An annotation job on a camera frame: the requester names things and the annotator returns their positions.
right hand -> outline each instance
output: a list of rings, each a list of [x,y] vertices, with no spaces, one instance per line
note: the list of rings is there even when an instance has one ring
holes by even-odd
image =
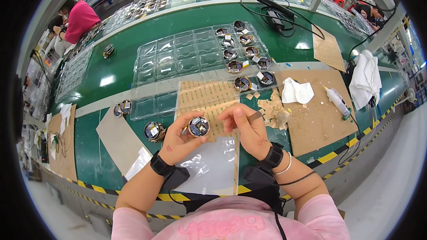
[[[224,121],[224,131],[231,133],[233,129],[240,129],[240,143],[243,148],[259,161],[267,157],[272,146],[267,138],[264,119],[259,117],[249,124],[248,117],[256,111],[245,104],[236,103],[226,108],[219,120]]]

woman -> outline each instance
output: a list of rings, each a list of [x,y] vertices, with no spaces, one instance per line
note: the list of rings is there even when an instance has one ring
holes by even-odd
[[[240,129],[242,146],[261,161],[266,158],[272,144],[267,139],[262,118],[252,124],[248,122],[248,117],[255,112],[239,103],[225,109],[218,118],[223,121],[225,132]],[[158,153],[165,163],[175,165],[207,141],[207,137],[199,137],[186,142],[187,135],[181,135],[188,121],[201,115],[203,112],[198,111],[184,113],[168,128]],[[282,161],[272,172],[276,173],[273,176],[278,184],[285,184],[312,173],[312,169],[284,152]],[[113,214],[112,239],[350,239],[344,220],[317,174],[281,186],[295,200],[298,221],[282,216],[275,218],[272,207],[261,200],[227,196],[205,203],[154,236],[146,213],[164,180],[148,163],[125,184]]]
[[[60,55],[63,56],[65,53],[65,50],[67,50],[68,47],[70,47],[72,45],[72,43],[67,42],[66,40],[63,40],[54,30],[54,27],[60,27],[63,23],[63,19],[62,16],[57,15],[56,17],[54,17],[49,25],[47,26],[47,28],[50,31],[50,34],[53,35],[54,37],[56,37],[56,41],[55,41],[55,45],[53,46],[53,48],[55,49],[55,52]]]
[[[91,6],[83,1],[67,0],[58,14],[68,19],[67,32],[61,31],[60,26],[53,27],[53,30],[61,39],[72,44],[77,44],[83,34],[101,21]]]

green workbench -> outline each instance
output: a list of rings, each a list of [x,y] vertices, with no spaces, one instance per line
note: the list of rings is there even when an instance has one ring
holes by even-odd
[[[308,0],[303,0],[304,2],[298,1],[301,3],[300,5],[303,5]],[[249,5],[249,8],[257,12],[261,7],[262,5],[260,4]],[[336,37],[344,59],[348,57],[350,49],[363,40],[362,37],[349,34],[338,20],[327,15],[309,12],[304,9],[298,9],[298,12]],[[277,62],[286,62],[291,65],[290,69],[292,69],[292,62],[314,61],[312,34],[310,32],[297,28],[294,36],[283,38],[272,31],[259,16],[252,15],[240,4],[236,2],[221,3],[221,1],[218,1],[216,4],[160,15],[154,19],[148,19],[131,26],[111,37],[106,37],[93,49],[83,84],[76,89],[72,97],[67,97],[60,104],[56,104],[52,112],[57,113],[58,106],[62,104],[77,104],[77,108],[81,108],[105,97],[129,90],[133,80],[133,67],[139,46],[179,32],[218,24],[230,24],[235,20],[250,22],[269,49],[270,55]],[[301,18],[298,19],[298,22],[307,28],[311,28],[311,25]],[[114,45],[116,52],[113,56],[104,59],[102,53],[105,46],[109,44]],[[358,47],[357,50],[363,50],[363,46],[366,44]],[[381,52],[377,52],[379,66],[393,68],[388,56]],[[383,96],[380,99],[379,106],[380,109],[387,110],[404,91],[403,80],[396,72],[381,71],[380,76],[383,85]],[[261,94],[260,99],[267,99],[270,94],[271,92],[264,92]],[[254,109],[258,109],[254,99],[249,101],[247,98],[241,97],[240,101]],[[106,107],[75,119],[74,151],[77,178],[84,183],[111,190],[120,190],[123,186],[122,175],[95,131],[107,109]],[[372,117],[375,116],[373,111],[376,111],[376,116],[379,119],[381,115],[377,109],[368,110],[365,107],[356,112],[356,120],[361,132],[372,126]],[[145,124],[153,119],[137,122],[132,122],[129,116],[126,119],[150,152],[154,153],[160,149],[161,143],[151,143],[143,136]],[[174,116],[158,117],[155,120],[168,127],[173,122]],[[283,133],[283,131],[270,127],[267,127],[267,130],[271,141],[282,143],[286,150],[291,151],[287,132]],[[335,151],[347,142],[348,138],[345,137],[331,145],[297,157],[297,159],[308,164]],[[242,179],[243,168],[254,163],[254,161],[254,158],[240,146],[239,184],[245,184]]]

hand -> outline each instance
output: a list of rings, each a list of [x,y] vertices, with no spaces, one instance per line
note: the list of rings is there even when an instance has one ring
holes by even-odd
[[[195,117],[201,117],[204,113],[201,111],[190,111],[179,115],[167,129],[164,138],[163,147],[158,155],[163,161],[173,166],[182,161],[189,153],[197,147],[207,142],[209,136],[194,137],[191,134],[181,135],[182,130],[188,125],[189,121]]]
[[[231,133],[233,129],[240,129],[240,143],[245,150],[259,161],[267,157],[272,146],[267,138],[263,118],[258,118],[249,124],[248,117],[256,111],[247,105],[236,103],[226,108],[219,120],[224,121],[224,131]]]
[[[57,35],[59,35],[59,33],[61,32],[61,27],[53,26],[53,31],[54,31]]]

silver bracelet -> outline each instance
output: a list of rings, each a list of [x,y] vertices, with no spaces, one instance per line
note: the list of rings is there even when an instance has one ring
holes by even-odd
[[[285,173],[289,168],[291,168],[292,155],[291,155],[291,152],[288,152],[288,154],[289,154],[289,165],[288,165],[288,167],[284,171],[281,171],[280,173],[273,173],[273,175],[279,175],[279,174]]]

